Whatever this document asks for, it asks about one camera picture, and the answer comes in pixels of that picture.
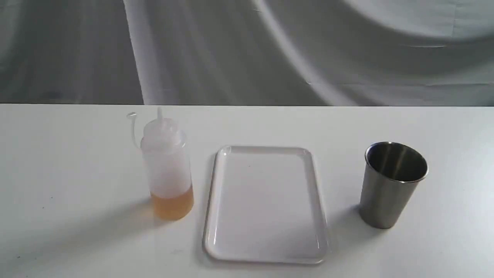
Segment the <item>oil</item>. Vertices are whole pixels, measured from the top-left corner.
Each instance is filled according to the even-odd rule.
[[[155,214],[164,220],[179,220],[186,216],[194,206],[194,193],[190,188],[175,198],[160,198],[151,193]]]

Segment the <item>metal cup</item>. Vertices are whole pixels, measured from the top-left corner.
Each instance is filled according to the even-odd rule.
[[[365,158],[360,216],[375,228],[389,229],[427,175],[427,162],[416,150],[394,142],[372,144]]]

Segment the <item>table surface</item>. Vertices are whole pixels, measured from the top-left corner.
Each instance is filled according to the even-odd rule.
[[[195,206],[156,219],[136,134],[155,106],[0,105],[0,277],[493,277],[494,108],[165,106],[188,135]],[[390,230],[355,211],[376,141],[412,146],[429,176]],[[218,262],[202,249],[215,153],[315,156],[331,253],[315,267]]]

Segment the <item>white tray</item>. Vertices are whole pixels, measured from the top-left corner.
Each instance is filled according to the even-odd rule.
[[[227,146],[216,155],[204,247],[219,260],[318,264],[328,250],[312,155]]]

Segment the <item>tray rim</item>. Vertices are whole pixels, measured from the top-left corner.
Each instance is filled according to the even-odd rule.
[[[218,158],[221,157],[222,153],[225,151],[225,149],[228,148],[233,148],[233,147],[247,147],[247,148],[274,148],[274,149],[299,149],[304,152],[304,155],[308,155],[311,159],[313,170],[314,170],[314,181],[315,181],[315,189],[317,192],[317,197],[318,197],[318,203],[319,207],[321,208],[321,215],[323,218],[323,224],[325,229],[324,233],[324,243],[325,243],[325,251],[324,253],[317,258],[314,259],[293,259],[293,260],[284,260],[284,261],[278,261],[278,260],[273,260],[273,261],[266,261],[266,260],[249,260],[249,259],[235,259],[235,258],[229,258],[222,256],[221,254],[218,254],[211,248],[211,242],[208,239],[208,235],[210,234],[210,223],[212,221],[212,215],[210,213],[211,211],[211,201],[217,199],[216,194],[217,194],[217,189],[216,189],[216,182],[218,180],[218,171],[216,170],[216,165],[218,163]],[[303,264],[303,265],[319,265],[322,262],[325,261],[325,258],[328,255],[329,250],[329,235],[328,235],[328,220],[326,217],[326,210],[325,210],[325,204],[324,200],[321,197],[321,182],[320,178],[318,175],[318,165],[316,162],[316,159],[312,152],[310,152],[308,149],[299,147],[299,146],[272,146],[272,145],[225,145],[221,147],[217,152],[214,157],[214,164],[213,164],[213,171],[212,171],[212,178],[211,178],[211,185],[209,189],[209,199],[207,202],[207,210],[206,210],[206,221],[205,221],[205,226],[204,226],[204,232],[203,232],[203,240],[202,240],[202,246],[203,250],[206,251],[206,254],[208,254],[211,258],[219,261],[227,261],[227,262],[234,262],[234,263],[260,263],[260,264]]]

